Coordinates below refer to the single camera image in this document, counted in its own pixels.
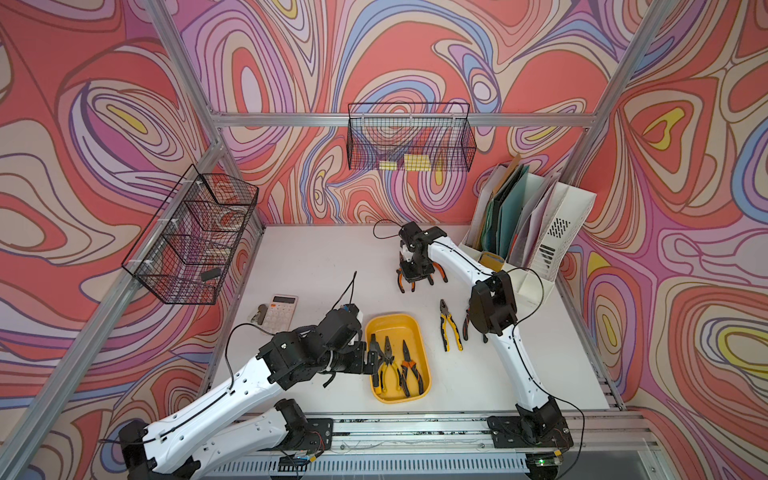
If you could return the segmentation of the orange black combination pliers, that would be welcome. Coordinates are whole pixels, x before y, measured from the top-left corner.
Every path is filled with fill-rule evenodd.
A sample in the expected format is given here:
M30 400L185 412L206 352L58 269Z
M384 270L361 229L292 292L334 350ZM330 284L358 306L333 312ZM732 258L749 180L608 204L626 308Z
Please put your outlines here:
M447 273L446 273L445 269L443 268L443 266L442 266L442 265L440 265L438 262L434 262L434 261L432 261L432 262L429 262L429 263L427 263L426 267L425 267L425 268L422 268L421 270L419 270L419 269L418 269L418 268L417 268L417 267L416 267L414 264L412 264L412 263L409 263L409 262L405 262L405 261L401 261L401 262L399 263L399 266L398 266L398 268L399 268L400 266L403 266L403 267L406 267L406 266L408 266L408 267L411 267L411 268L413 269L413 271L414 271L414 274L413 274L413 280L414 280L414 291L416 290L416 283L417 283L418 281L421 281L421 280L426 280L426 279L424 279L424 278L422 277L422 275L423 275L423 270L424 270L424 269L427 269L427 268L430 268L430 267L433 267L433 268L434 268L434 273L432 274L432 277L433 277L433 275L434 275L435 273L437 273L437 274L439 275L439 277L442 279L442 281L443 281L444 283L447 283L447 282L448 282L448 276L447 276Z

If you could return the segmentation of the yellow black long-nose pliers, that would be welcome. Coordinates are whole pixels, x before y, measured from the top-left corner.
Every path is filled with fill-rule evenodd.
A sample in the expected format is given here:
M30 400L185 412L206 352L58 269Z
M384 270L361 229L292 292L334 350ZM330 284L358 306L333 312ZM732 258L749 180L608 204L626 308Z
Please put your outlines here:
M392 350L391 342L388 336L384 339L384 348L381 348L376 335L371 335L371 349L375 350L380 356L380 364L377 373L373 378L373 387L376 393L386 393L387 383L386 375L389 370L392 370L395 374L395 388L397 391L402 390L401 386L401 373L399 368L395 365L394 353Z

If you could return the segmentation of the orange black needle-nose pliers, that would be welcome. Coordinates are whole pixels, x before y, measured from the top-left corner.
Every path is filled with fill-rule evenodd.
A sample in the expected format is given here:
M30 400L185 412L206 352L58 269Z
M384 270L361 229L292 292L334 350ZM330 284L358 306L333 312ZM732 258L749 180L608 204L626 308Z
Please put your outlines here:
M402 341L402 354L403 354L403 361L401 362L400 385L405 394L405 397L409 398L411 396L410 388L408 386L409 374L412 374L412 376L416 379L418 394L423 395L425 393L424 380L417 368L416 362L411 357L410 349L405 340Z

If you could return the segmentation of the yellow plastic storage box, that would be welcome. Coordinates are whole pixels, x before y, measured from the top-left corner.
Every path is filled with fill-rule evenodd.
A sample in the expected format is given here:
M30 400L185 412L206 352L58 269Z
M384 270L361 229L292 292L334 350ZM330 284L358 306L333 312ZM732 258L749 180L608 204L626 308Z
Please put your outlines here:
M421 329L416 319L404 313L375 317L367 323L365 328L366 339L369 342L371 341L372 334L376 335L381 348L384 348L385 337L389 337L394 353L395 365L399 368L400 373L401 362L403 361L402 341L405 340L410 349L411 357L416 362L417 368L421 373L425 384L425 393L419 395L416 379L412 374L409 374L408 386L410 388L411 396L406 398L403 390L396 390L395 374L392 370L389 370L386 375L386 393L376 393L373 387L373 379L371 380L371 390L375 398L384 404L398 404L424 398L431 388L431 374Z

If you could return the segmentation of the yellow black combination pliers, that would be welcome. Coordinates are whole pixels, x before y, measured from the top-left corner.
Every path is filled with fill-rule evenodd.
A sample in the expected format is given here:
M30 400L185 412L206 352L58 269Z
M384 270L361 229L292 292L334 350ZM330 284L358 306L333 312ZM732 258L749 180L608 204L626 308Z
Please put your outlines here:
M451 330L453 332L458 350L462 351L463 344L462 344L461 334L458 330L458 327L455 321L453 320L453 317L444 299L441 299L439 302L439 310L440 310L441 338L442 338L444 351L448 352L450 350L450 345L448 340L448 330Z

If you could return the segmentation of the orange black diagonal cutters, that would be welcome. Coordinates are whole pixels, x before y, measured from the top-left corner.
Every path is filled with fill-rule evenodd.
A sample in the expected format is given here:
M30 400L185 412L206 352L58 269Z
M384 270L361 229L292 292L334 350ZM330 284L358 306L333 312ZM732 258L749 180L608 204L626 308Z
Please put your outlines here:
M469 310L467 309L466 310L466 314L465 314L465 319L464 319L463 324L462 324L462 330L461 330L463 342L467 342L469 340L469 327L470 327L470 323L471 322L470 322ZM487 338L486 334L482 334L482 340L483 340L484 344L488 343L488 338Z

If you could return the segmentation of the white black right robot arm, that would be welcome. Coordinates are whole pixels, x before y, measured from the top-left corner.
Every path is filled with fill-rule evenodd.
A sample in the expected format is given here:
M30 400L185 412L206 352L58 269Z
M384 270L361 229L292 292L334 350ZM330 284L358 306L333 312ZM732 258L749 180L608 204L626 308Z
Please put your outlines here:
M522 437L531 445L554 438L564 450L574 442L556 398L540 385L522 343L521 322L512 279L469 257L439 227L421 229L409 222L400 227L399 272L409 283L429 279L436 267L449 270L470 287L468 319L496 349L517 395Z

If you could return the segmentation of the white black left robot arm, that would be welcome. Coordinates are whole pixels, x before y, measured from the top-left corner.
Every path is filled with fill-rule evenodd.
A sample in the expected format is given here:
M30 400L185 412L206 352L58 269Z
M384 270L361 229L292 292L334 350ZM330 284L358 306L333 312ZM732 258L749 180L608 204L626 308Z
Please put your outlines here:
M246 453L299 450L310 431L297 403L283 398L317 375L372 375L380 361L359 339L362 313L353 304L317 325L274 334L239 371L181 410L151 424L134 420L119 432L131 479L201 479Z

